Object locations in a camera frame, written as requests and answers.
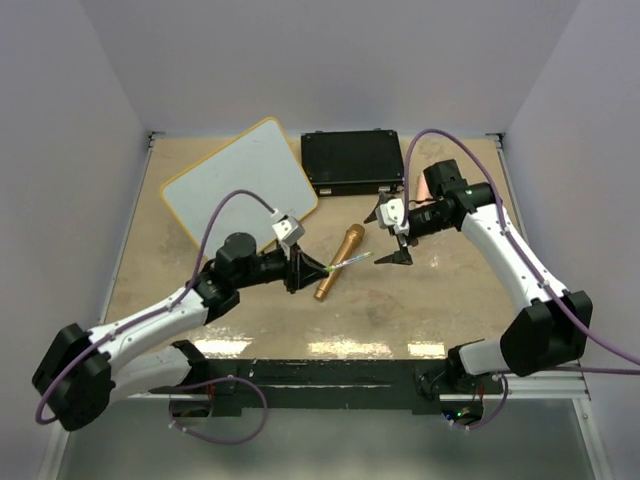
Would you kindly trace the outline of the white green whiteboard marker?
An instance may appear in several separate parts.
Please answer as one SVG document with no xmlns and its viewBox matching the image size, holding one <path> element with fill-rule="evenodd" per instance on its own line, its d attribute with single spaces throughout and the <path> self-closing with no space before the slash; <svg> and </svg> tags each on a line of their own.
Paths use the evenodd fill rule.
<svg viewBox="0 0 640 480">
<path fill-rule="evenodd" d="M 327 267 L 325 267 L 325 270 L 329 273 L 340 270 L 342 268 L 345 268 L 347 266 L 350 266 L 352 264 L 355 264 L 357 262 L 363 261 L 365 259 L 370 258 L 373 255 L 373 252 L 369 251 L 369 252 L 365 252 L 359 255 L 356 255 L 354 257 L 348 258 L 346 260 L 342 260 L 338 263 L 329 265 Z"/>
</svg>

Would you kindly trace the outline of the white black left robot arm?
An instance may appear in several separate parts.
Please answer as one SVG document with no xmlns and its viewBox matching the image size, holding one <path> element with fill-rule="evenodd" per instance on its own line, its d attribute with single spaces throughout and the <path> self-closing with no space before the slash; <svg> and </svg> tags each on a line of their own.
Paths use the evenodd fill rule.
<svg viewBox="0 0 640 480">
<path fill-rule="evenodd" d="M 36 422 L 60 422 L 67 431 L 87 426 L 118 393 L 142 384 L 131 369 L 147 351 L 226 315 L 239 304 L 241 289 L 280 281 L 295 293 L 328 274 L 296 243 L 280 241 L 259 253 L 251 235 L 228 236 L 213 259 L 157 304 L 108 325 L 85 330 L 72 323 L 60 329 L 32 377 L 41 396 Z"/>
</svg>

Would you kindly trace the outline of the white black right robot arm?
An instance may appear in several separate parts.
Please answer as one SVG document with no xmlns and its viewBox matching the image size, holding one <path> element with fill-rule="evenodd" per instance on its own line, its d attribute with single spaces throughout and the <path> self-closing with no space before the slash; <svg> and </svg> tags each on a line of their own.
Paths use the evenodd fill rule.
<svg viewBox="0 0 640 480">
<path fill-rule="evenodd" d="M 427 167 L 423 176 L 433 202 L 407 210 L 402 199 L 382 192 L 367 217 L 394 236 L 397 251 L 382 264 L 410 265 L 420 238 L 454 228 L 478 249 L 507 291 L 515 318 L 498 338 L 451 348 L 444 378 L 459 393 L 481 376 L 511 372 L 520 377 L 580 359 L 586 347 L 593 304 L 550 274 L 512 225 L 490 183 L 469 184 L 455 160 Z"/>
</svg>

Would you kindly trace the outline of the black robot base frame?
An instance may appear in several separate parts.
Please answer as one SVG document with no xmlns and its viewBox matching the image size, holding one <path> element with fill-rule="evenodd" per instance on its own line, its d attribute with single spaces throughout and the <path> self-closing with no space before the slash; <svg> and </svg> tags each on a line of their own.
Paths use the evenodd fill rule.
<svg viewBox="0 0 640 480">
<path fill-rule="evenodd" d="M 235 377 L 235 382 L 194 388 L 213 401 L 215 416 L 236 416 L 262 402 L 243 379 L 256 385 L 270 409 L 405 410 L 438 415 L 447 399 L 460 404 L 473 393 L 504 391 L 490 375 L 452 380 L 444 360 L 267 360 L 209 359 L 187 377 L 186 385 Z"/>
</svg>

